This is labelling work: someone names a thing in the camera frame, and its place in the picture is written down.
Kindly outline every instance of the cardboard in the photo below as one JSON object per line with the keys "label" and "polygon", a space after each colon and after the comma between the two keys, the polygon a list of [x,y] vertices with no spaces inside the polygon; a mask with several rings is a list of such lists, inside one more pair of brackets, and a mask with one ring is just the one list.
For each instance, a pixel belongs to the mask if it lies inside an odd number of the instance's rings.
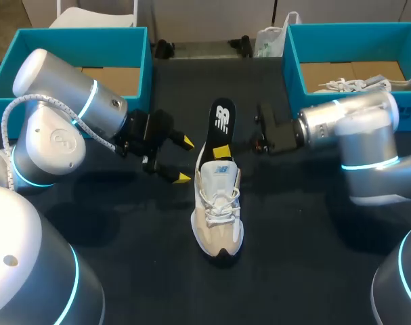
{"label": "cardboard", "polygon": [[140,82],[140,68],[83,68],[82,73],[120,96],[136,96]]}
{"label": "cardboard", "polygon": [[305,79],[307,92],[314,93],[317,90],[324,89],[322,84],[329,81],[356,79],[351,62],[344,63],[302,63],[301,72]]}
{"label": "cardboard", "polygon": [[352,65],[356,79],[366,80],[381,74],[390,80],[405,81],[396,61],[353,62]]}
{"label": "cardboard", "polygon": [[405,81],[396,61],[301,63],[300,66],[308,93],[324,89],[321,84],[340,78],[366,80],[381,74],[390,80]]}

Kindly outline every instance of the white plastic bag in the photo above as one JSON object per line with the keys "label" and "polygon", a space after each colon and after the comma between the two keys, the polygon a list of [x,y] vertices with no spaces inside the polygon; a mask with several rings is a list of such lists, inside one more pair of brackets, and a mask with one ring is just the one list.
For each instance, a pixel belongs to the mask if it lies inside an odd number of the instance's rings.
{"label": "white plastic bag", "polygon": [[301,24],[301,18],[297,12],[290,12],[287,15],[282,28],[267,27],[260,30],[257,34],[254,56],[256,58],[282,56],[284,53],[286,29],[289,24]]}

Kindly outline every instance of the robotic arm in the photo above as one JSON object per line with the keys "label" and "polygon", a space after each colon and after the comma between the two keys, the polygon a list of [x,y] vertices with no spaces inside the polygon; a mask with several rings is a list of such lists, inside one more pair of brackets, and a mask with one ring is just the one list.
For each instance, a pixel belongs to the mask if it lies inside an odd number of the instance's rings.
{"label": "robotic arm", "polygon": [[355,204],[411,200],[411,156],[397,156],[393,132],[399,110],[390,93],[365,93],[304,108],[298,118],[278,125],[271,108],[260,106],[256,120],[262,131],[255,144],[259,152],[278,154],[338,144]]}
{"label": "robotic arm", "polygon": [[[0,150],[0,186],[34,192],[73,172],[86,151],[76,124],[121,156],[128,152],[142,156],[149,174],[157,173],[171,183],[190,180],[175,167],[157,162],[167,138],[185,150],[194,147],[184,133],[174,130],[172,116],[162,110],[128,111],[124,98],[44,49],[36,49],[24,61],[13,92],[18,98],[5,109],[2,120],[5,151]],[[25,123],[17,144],[10,148],[8,116],[22,102],[26,102]]]}

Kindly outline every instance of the black sole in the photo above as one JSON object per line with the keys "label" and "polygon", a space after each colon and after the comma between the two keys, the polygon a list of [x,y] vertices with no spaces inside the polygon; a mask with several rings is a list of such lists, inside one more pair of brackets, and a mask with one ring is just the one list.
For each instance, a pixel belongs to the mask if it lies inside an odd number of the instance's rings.
{"label": "black sole", "polygon": [[230,145],[234,135],[237,109],[229,98],[218,98],[210,108],[207,140],[199,168],[213,160],[232,160],[230,157],[215,159],[213,149]]}

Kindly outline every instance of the shoelace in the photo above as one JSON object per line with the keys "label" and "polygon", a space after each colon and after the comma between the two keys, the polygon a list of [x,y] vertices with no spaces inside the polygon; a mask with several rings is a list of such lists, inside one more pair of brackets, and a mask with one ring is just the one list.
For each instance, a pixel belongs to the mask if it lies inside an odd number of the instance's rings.
{"label": "shoelace", "polygon": [[366,84],[363,80],[348,80],[345,81],[344,78],[341,78],[339,81],[329,81],[328,83],[323,83],[319,86],[326,86],[328,89],[333,91],[342,92],[353,92],[353,91],[362,91],[366,87]]}
{"label": "shoelace", "polygon": [[[240,190],[234,187],[234,194],[228,196],[227,194],[214,194],[213,200],[210,201],[206,198],[202,190],[199,191],[200,197],[205,203],[205,215],[207,216],[206,221],[209,227],[213,225],[223,225],[225,223],[235,222],[235,216],[233,212],[240,210],[240,207],[233,207],[232,204],[240,196]],[[223,204],[221,207],[215,205],[217,198],[224,197],[228,200],[227,203]]]}

